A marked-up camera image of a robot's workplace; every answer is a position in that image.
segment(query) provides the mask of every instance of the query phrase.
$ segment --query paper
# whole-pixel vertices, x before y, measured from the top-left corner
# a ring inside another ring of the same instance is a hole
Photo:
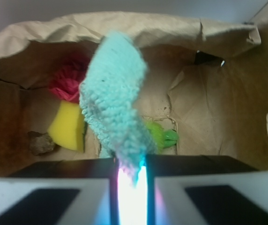
[[[29,129],[45,132],[56,114],[56,97],[43,92],[62,59],[74,51],[91,57],[110,30],[128,34],[141,48],[149,73],[134,106],[144,118],[170,121],[167,126],[174,122],[180,136],[177,154],[230,155],[268,169],[266,22],[256,26],[98,12],[13,24],[0,33],[0,79],[29,89],[15,96],[17,105],[21,98],[29,101],[31,119],[22,119],[31,122]],[[225,64],[221,67],[217,60],[196,66],[197,50],[221,57]],[[2,115],[9,110],[2,108]],[[38,160],[97,157],[100,146],[89,130],[86,144],[91,149],[86,155],[61,149]]]

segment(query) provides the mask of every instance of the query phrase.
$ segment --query crumpled paper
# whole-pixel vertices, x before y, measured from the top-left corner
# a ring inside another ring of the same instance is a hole
[[[59,99],[79,103],[79,85],[84,80],[90,59],[74,52],[67,56],[49,84],[49,90]]]

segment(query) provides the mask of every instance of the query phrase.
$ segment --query brown paper bag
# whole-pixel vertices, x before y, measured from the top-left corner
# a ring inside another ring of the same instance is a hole
[[[40,157],[29,153],[26,134],[45,132],[56,114],[59,102],[45,87],[60,60],[75,50],[92,56],[110,30],[141,48],[149,73],[134,106],[176,128],[180,140],[169,154],[230,155],[268,170],[268,22],[99,12],[21,22],[0,33],[0,175],[37,160],[98,157],[91,130],[85,153],[57,149]],[[224,65],[195,65],[197,51]]]

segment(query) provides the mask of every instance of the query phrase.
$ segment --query bright light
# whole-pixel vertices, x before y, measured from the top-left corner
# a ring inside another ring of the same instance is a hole
[[[148,215],[147,201],[148,185],[146,167],[141,167],[136,187],[133,187],[130,178],[124,171],[119,169],[119,225],[146,225]]]

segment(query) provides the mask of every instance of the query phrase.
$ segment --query green object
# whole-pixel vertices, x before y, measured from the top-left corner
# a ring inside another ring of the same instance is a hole
[[[164,141],[164,148],[169,148],[173,145],[175,145],[177,143],[177,141],[173,141],[173,140],[165,140]]]
[[[164,129],[163,127],[156,122],[153,121],[146,121],[145,125],[149,132],[151,133],[157,148],[158,148],[158,153],[160,154],[164,148]]]
[[[169,148],[177,143],[179,135],[174,130],[164,131],[164,148]]]
[[[177,144],[179,135],[176,131],[171,129],[164,131],[163,127],[159,123],[153,121],[146,121],[145,125],[157,144],[159,154],[162,153],[163,149]]]

